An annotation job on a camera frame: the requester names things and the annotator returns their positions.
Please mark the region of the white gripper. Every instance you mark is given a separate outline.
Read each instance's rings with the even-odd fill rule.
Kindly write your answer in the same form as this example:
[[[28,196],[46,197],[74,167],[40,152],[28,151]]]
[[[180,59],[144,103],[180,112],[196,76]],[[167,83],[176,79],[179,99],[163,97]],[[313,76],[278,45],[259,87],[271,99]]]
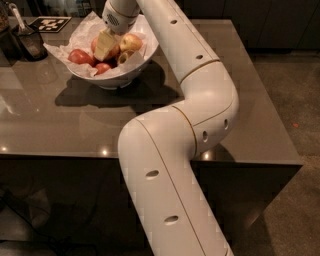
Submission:
[[[106,1],[102,19],[109,28],[101,30],[97,37],[94,56],[103,61],[117,44],[116,34],[127,33],[135,24],[139,15],[136,1]]]

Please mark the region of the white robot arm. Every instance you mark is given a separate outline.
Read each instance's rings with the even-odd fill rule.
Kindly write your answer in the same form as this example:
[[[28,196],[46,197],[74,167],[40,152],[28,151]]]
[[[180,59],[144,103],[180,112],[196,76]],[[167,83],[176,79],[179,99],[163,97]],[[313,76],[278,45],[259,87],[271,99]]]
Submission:
[[[239,109],[223,63],[174,0],[106,0],[117,34],[144,15],[181,87],[182,101],[129,121],[118,157],[154,256],[234,256],[191,160],[221,142]]]

